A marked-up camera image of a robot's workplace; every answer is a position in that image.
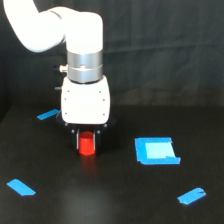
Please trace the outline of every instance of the blue tape piece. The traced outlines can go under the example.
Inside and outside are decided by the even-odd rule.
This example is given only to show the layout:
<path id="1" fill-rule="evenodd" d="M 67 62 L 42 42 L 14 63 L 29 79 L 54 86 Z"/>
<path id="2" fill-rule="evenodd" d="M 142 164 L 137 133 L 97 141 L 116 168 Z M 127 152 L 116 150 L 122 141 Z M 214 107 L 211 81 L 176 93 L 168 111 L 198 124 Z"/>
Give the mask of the blue tape piece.
<path id="1" fill-rule="evenodd" d="M 180 164 L 181 158 L 179 157 L 166 157 L 164 159 L 147 159 L 140 162 L 144 165 L 175 165 Z"/>
<path id="2" fill-rule="evenodd" d="M 150 143 L 150 142 L 170 142 L 173 143 L 171 138 L 138 138 L 139 141 L 143 141 L 144 143 Z"/>
<path id="3" fill-rule="evenodd" d="M 51 116 L 53 116 L 55 114 L 58 114 L 58 113 L 59 113 L 59 110 L 54 109 L 54 110 L 51 110 L 47 113 L 44 113 L 44 114 L 41 114 L 41 115 L 37 116 L 37 118 L 39 118 L 40 120 L 44 120 L 44 119 L 46 119 L 48 117 L 51 117 Z"/>
<path id="4" fill-rule="evenodd" d="M 24 183 L 21 181 L 15 179 L 7 183 L 9 187 L 11 187 L 14 191 L 16 191 L 21 196 L 26 195 L 34 195 L 36 194 L 35 191 L 33 191 L 31 188 L 27 187 Z"/>
<path id="5" fill-rule="evenodd" d="M 192 191 L 189 191 L 188 193 L 178 197 L 177 199 L 180 201 L 180 203 L 189 205 L 190 203 L 204 197 L 206 193 L 201 188 L 195 188 Z"/>
<path id="6" fill-rule="evenodd" d="M 169 157 L 165 158 L 153 158 L 150 159 L 147 157 L 146 143 L 172 143 L 171 138 L 138 138 L 135 139 L 135 148 L 137 161 L 141 162 L 144 165 L 166 165 L 166 164 L 180 164 L 181 158 L 178 157 Z"/>

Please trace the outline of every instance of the red object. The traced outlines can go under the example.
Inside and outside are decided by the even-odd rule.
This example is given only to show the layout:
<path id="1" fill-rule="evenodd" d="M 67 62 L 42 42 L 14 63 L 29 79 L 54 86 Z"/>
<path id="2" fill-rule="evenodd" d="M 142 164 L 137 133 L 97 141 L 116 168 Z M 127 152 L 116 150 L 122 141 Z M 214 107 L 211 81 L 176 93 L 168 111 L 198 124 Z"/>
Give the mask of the red object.
<path id="1" fill-rule="evenodd" d="M 79 153 L 85 156 L 95 154 L 94 136 L 90 131 L 82 132 L 79 135 Z"/>

